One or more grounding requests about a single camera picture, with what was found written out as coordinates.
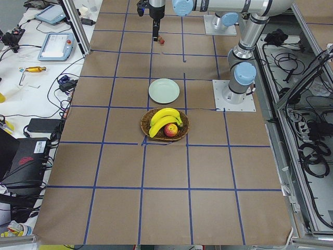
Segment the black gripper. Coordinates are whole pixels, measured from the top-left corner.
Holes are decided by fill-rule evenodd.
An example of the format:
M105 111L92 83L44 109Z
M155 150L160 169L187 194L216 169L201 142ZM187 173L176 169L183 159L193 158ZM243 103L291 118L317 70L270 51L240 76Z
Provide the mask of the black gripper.
M157 42L159 37L160 19L164 17L165 0L149 0L149 15L153 19L152 37Z

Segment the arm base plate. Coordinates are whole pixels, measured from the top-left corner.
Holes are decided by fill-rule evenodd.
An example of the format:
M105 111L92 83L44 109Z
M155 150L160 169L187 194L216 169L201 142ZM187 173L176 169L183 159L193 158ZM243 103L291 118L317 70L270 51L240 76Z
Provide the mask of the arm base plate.
M217 111L256 112L251 89L236 94L229 89L229 80L212 80Z
M206 35L236 36L235 25L226 26L222 23L222 18L215 15L204 15L204 27Z

